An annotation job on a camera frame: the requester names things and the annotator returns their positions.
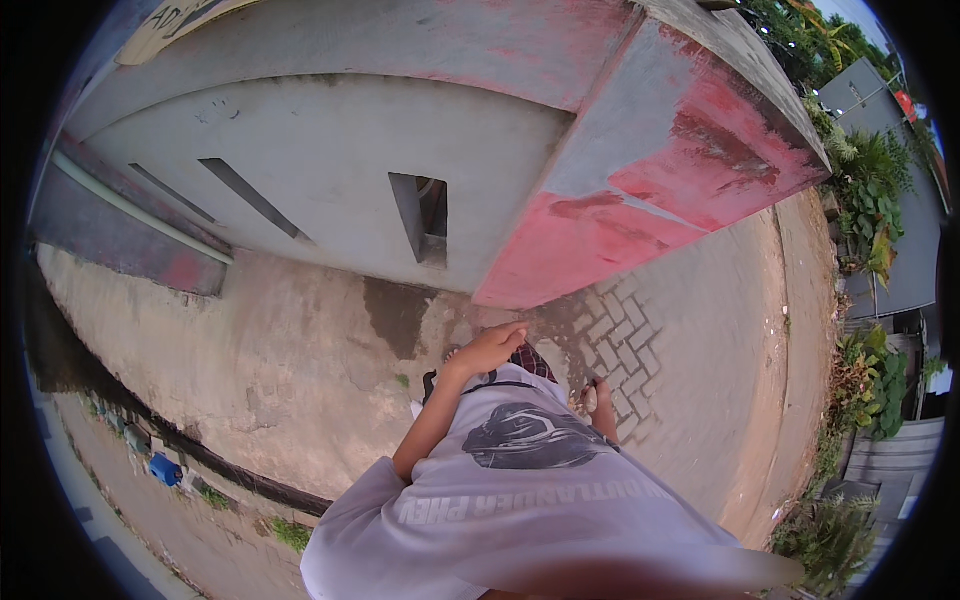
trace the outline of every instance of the wall opening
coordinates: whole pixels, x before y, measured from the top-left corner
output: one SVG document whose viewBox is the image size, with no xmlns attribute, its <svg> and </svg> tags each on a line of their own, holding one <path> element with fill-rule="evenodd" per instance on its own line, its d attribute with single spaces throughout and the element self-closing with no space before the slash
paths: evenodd
<svg viewBox="0 0 960 600">
<path fill-rule="evenodd" d="M 401 173 L 388 176 L 417 262 L 446 269 L 446 181 Z"/>
<path fill-rule="evenodd" d="M 290 237 L 313 244 L 313 242 L 300 231 L 297 226 L 287 220 L 275 206 L 260 195 L 260 192 L 253 189 L 253 186 L 247 183 L 239 173 L 233 170 L 230 165 L 221 158 L 198 158 L 200 163 L 210 170 L 210 173 L 217 176 L 231 190 L 236 192 L 237 196 L 247 201 L 257 212 L 267 218 L 268 221 L 277 226 L 281 231 Z"/>
<path fill-rule="evenodd" d="M 155 185 L 156 187 L 160 188 L 161 190 L 163 190 L 164 192 L 166 192 L 167 194 L 169 194 L 174 200 L 176 200 L 176 201 L 179 202 L 180 204 L 183 204 L 184 206 L 186 206 L 187 208 L 189 208 L 191 211 L 194 212 L 194 214 L 196 214 L 196 215 L 199 216 L 200 218 L 204 219 L 205 221 L 207 221 L 207 222 L 209 222 L 209 223 L 212 223 L 213 225 L 220 226 L 220 224 L 217 223 L 216 219 L 214 219 L 214 218 L 211 217 L 209 214 L 207 214 L 205 210 L 203 210 L 202 208 L 200 208 L 200 207 L 197 206 L 196 204 L 193 204 L 192 202 L 190 202 L 189 200 L 187 200 L 186 198 L 184 198 L 183 196 L 181 196 L 181 195 L 177 192 L 177 190 L 173 189 L 172 187 L 170 187 L 169 185 L 167 185 L 167 184 L 164 183 L 163 181 L 161 181 L 161 180 L 157 179 L 156 177 L 154 177 L 154 174 L 152 174 L 150 171 L 147 171 L 146 169 L 144 169 L 144 168 L 141 167 L 140 165 L 136 164 L 135 162 L 130 163 L 130 168 L 133 169 L 134 171 L 136 171 L 138 174 L 140 174 L 140 176 L 141 176 L 143 179 L 149 181 L 150 183 L 152 183 L 152 184 Z"/>
</svg>

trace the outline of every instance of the sky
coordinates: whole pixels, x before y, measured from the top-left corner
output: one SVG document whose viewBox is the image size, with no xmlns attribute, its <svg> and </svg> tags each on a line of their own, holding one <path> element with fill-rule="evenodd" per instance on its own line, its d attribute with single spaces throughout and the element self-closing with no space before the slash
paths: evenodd
<svg viewBox="0 0 960 600">
<path fill-rule="evenodd" d="M 877 48 L 886 52 L 887 40 L 876 25 L 876 15 L 867 7 L 863 0 L 810 0 L 820 9 L 826 18 L 832 14 L 839 14 L 844 20 L 856 23 L 864 37 L 870 40 Z"/>
</svg>

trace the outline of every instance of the human arm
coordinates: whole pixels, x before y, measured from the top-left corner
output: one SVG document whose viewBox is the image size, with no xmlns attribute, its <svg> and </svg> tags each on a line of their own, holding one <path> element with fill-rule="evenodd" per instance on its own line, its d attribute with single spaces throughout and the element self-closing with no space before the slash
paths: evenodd
<svg viewBox="0 0 960 600">
<path fill-rule="evenodd" d="M 529 326 L 519 321 L 488 329 L 446 362 L 430 401 L 423 406 L 420 416 L 394 454 L 394 466 L 400 479 L 409 485 L 417 461 L 429 456 L 446 437 L 460 404 L 460 393 L 470 378 L 493 371 L 510 360 L 510 355 L 523 344 Z"/>
<path fill-rule="evenodd" d="M 593 385 L 597 390 L 597 408 L 590 415 L 590 423 L 597 431 L 607 436 L 614 444 L 620 444 L 616 437 L 616 416 L 613 414 L 613 400 L 610 384 L 602 377 L 594 377 Z"/>
</svg>

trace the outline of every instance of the sign board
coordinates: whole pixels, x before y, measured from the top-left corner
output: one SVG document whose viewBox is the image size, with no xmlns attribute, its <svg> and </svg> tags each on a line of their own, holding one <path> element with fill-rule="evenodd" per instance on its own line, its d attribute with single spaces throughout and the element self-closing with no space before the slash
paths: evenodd
<svg viewBox="0 0 960 600">
<path fill-rule="evenodd" d="M 165 0 L 117 55 L 119 64 L 143 64 L 190 32 L 259 0 Z"/>
</svg>

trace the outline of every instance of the printed graphic on shirt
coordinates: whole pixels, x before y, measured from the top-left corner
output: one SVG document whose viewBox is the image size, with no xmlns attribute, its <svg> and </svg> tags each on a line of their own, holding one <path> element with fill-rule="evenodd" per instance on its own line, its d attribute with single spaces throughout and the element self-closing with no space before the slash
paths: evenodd
<svg viewBox="0 0 960 600">
<path fill-rule="evenodd" d="M 400 507 L 397 522 L 407 525 L 433 525 L 484 518 L 499 513 L 533 508 L 598 502 L 620 498 L 662 498 L 677 503 L 669 493 L 652 481 L 609 481 L 582 483 L 573 486 L 550 486 L 535 492 L 501 493 L 498 495 L 454 496 L 452 498 L 406 498 Z"/>
<path fill-rule="evenodd" d="M 461 448 L 483 468 L 539 470 L 585 465 L 615 452 L 573 415 L 555 415 L 530 402 L 501 404 L 470 431 Z"/>
</svg>

